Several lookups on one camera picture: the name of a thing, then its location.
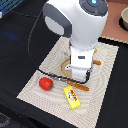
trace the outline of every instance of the wire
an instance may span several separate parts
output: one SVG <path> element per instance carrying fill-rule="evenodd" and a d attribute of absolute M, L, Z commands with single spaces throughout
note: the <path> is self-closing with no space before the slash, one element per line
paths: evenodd
<path fill-rule="evenodd" d="M 27 14 L 22 14 L 22 13 L 15 12 L 15 11 L 13 11 L 13 10 L 6 9 L 6 8 L 2 8 L 2 7 L 0 7 L 0 9 L 6 10 L 6 11 L 10 11 L 10 12 L 12 12 L 12 13 L 14 13 L 14 14 L 16 14 L 16 15 L 20 15 L 20 16 L 32 17 L 32 18 L 37 18 L 37 17 L 38 17 L 38 16 L 31 16 L 31 15 L 27 15 Z"/>
<path fill-rule="evenodd" d="M 31 62 L 32 62 L 32 64 L 33 64 L 33 66 L 34 66 L 38 71 L 40 71 L 41 73 L 43 73 L 43 74 L 45 74 L 45 75 L 48 75 L 48 76 L 50 76 L 50 77 L 58 78 L 58 79 L 61 79 L 62 81 L 63 81 L 63 80 L 70 80 L 70 81 L 73 81 L 73 82 L 76 82 L 76 83 L 85 84 L 85 83 L 89 80 L 90 72 L 87 72 L 86 81 L 85 81 L 85 82 L 80 82 L 80 81 L 77 81 L 77 80 L 74 80 L 74 79 L 71 79 L 71 78 L 67 78 L 67 77 L 62 77 L 62 76 L 55 75 L 55 74 L 53 74 L 53 73 L 46 73 L 46 72 L 40 70 L 40 69 L 37 67 L 37 65 L 35 64 L 35 62 L 34 62 L 34 60 L 33 60 L 33 58 L 32 58 L 32 54 L 31 54 L 31 52 L 30 52 L 30 43 L 31 43 L 31 37 L 32 37 L 33 31 L 34 31 L 34 29 L 35 29 L 35 27 L 36 27 L 36 25 L 37 25 L 38 20 L 40 19 L 41 15 L 42 15 L 42 12 L 43 12 L 42 10 L 43 10 L 43 8 L 41 9 L 41 11 L 40 11 L 38 17 L 36 18 L 36 20 L 35 20 L 35 22 L 34 22 L 34 24 L 33 24 L 33 27 L 32 27 L 32 29 L 31 29 L 31 31 L 30 31 L 29 37 L 28 37 L 28 55 L 29 55 L 29 58 L 30 58 L 30 60 L 31 60 Z"/>

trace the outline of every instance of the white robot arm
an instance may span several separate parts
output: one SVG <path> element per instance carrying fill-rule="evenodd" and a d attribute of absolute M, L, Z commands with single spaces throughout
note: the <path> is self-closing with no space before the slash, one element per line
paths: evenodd
<path fill-rule="evenodd" d="M 70 38 L 72 78 L 84 79 L 107 20 L 106 1 L 49 0 L 43 15 L 51 31 Z"/>

